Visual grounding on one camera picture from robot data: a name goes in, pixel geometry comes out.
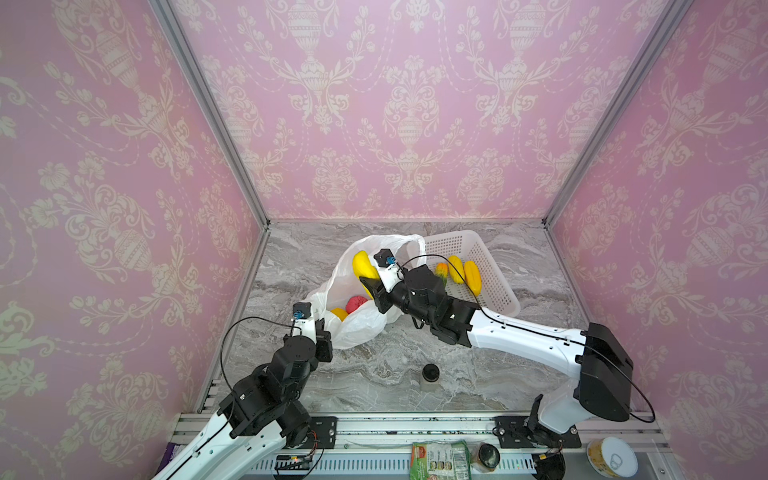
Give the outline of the red toy apple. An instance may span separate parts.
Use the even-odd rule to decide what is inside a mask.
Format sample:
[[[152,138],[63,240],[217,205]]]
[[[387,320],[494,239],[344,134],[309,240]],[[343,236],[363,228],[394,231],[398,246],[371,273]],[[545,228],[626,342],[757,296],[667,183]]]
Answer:
[[[366,296],[362,296],[362,295],[353,296],[346,303],[345,311],[347,314],[352,314],[367,302],[368,302],[368,298]]]

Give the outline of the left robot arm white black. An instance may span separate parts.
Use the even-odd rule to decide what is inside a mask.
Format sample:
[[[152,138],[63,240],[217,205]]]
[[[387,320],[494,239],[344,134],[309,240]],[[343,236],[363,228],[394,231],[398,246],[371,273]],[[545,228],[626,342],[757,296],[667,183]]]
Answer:
[[[239,479],[284,448],[320,446],[300,402],[310,375],[332,360],[325,322],[296,319],[270,362],[231,386],[219,409],[157,479]]]

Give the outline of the white plastic bag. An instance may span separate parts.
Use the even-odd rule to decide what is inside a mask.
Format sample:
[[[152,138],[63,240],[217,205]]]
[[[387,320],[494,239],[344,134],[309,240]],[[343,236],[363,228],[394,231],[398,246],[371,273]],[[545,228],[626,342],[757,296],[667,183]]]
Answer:
[[[304,299],[311,304],[316,319],[325,319],[325,329],[331,334],[334,350],[347,350],[369,342],[402,316],[395,307],[386,314],[380,313],[353,271],[353,259],[357,253],[365,252],[371,256],[381,249],[390,249],[397,261],[403,264],[408,259],[425,254],[426,242],[418,234],[371,235],[357,240],[341,255],[328,279]],[[333,313],[334,309],[344,308],[355,296],[363,296],[366,302],[344,320]]]

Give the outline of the orange green toy mango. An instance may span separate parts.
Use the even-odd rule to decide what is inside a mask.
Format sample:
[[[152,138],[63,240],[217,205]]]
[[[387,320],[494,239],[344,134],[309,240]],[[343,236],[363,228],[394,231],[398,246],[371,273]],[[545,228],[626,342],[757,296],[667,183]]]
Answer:
[[[446,284],[448,279],[450,278],[448,264],[447,263],[438,263],[435,266],[435,275],[443,282],[443,284]]]

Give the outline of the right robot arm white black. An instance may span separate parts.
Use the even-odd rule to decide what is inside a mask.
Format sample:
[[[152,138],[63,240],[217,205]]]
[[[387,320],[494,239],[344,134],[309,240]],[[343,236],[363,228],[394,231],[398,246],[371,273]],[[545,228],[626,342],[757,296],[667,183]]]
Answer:
[[[392,265],[358,279],[380,312],[397,309],[448,345],[501,351],[566,375],[560,387],[538,395],[514,427],[528,442],[558,447],[580,422],[630,419],[633,362],[608,327],[562,330],[504,316],[449,295],[427,266]]]

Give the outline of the long yellow toy fruit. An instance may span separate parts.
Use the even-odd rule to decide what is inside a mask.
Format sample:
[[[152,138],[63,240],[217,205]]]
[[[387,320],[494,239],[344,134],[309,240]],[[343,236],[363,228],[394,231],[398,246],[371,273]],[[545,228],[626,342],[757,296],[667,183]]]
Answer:
[[[355,277],[363,285],[363,288],[369,298],[373,299],[374,294],[369,289],[369,283],[380,280],[380,275],[376,267],[370,261],[366,251],[358,251],[352,260],[352,268]]]

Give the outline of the yellow toy corn fruit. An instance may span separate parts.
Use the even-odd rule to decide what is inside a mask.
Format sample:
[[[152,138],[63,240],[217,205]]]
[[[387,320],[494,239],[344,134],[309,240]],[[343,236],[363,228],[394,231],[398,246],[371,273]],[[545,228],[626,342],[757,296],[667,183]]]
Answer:
[[[452,281],[458,285],[464,284],[465,270],[462,260],[458,256],[453,255],[448,258],[447,262]]]

